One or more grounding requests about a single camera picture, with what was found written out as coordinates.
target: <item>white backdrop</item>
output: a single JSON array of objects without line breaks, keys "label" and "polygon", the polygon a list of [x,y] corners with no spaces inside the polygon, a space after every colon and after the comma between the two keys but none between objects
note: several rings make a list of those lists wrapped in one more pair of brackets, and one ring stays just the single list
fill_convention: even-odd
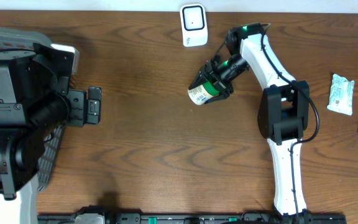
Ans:
[{"label": "white backdrop", "polygon": [[358,0],[0,0],[0,9],[179,11],[196,2],[209,12],[358,13]]}]

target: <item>wood grain surface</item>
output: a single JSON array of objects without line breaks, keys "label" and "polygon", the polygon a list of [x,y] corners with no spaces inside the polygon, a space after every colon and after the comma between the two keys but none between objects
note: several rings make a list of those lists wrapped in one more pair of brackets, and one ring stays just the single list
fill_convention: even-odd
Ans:
[{"label": "wood grain surface", "polygon": [[[321,131],[302,146],[312,212],[358,223],[358,15],[208,13],[209,40],[182,44],[179,13],[0,11],[0,26],[39,31],[81,52],[75,85],[101,86],[99,126],[68,128],[40,213],[104,205],[158,213],[270,210],[273,163],[257,127],[262,91],[252,71],[227,100],[194,105],[187,88],[233,26],[271,22],[284,67],[306,80]],[[356,85],[353,115],[326,109],[332,74]],[[310,111],[309,128],[314,130]]]}]

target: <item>candy wrapper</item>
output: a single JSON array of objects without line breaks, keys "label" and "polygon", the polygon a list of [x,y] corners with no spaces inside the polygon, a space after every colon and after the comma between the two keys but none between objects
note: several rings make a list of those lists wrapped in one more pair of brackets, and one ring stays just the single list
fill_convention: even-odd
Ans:
[{"label": "candy wrapper", "polygon": [[353,88],[354,81],[334,74],[327,109],[352,115]]}]

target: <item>wooden tabletop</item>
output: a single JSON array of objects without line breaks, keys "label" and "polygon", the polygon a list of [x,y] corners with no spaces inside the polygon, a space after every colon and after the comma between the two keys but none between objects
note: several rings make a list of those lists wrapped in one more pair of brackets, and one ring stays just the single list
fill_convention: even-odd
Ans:
[{"label": "wooden tabletop", "polygon": [[[103,89],[98,126],[68,128],[38,211],[82,206],[146,213],[270,210],[272,155],[257,126],[262,90],[252,71],[227,100],[194,105],[187,88],[226,32],[271,22],[284,67],[306,80],[321,118],[302,145],[303,193],[312,212],[358,223],[358,15],[208,13],[208,43],[186,48],[175,12],[0,11],[0,26],[39,31],[81,53],[77,89]],[[356,85],[353,115],[326,109],[332,74]],[[310,111],[309,128],[314,130]]]}]

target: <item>blue and white package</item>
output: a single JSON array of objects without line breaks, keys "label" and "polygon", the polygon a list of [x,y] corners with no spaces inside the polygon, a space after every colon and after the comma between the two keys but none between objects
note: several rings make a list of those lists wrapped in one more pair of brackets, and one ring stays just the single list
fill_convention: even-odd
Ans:
[{"label": "blue and white package", "polygon": [[353,88],[354,81],[334,74],[327,109],[352,115]]}]

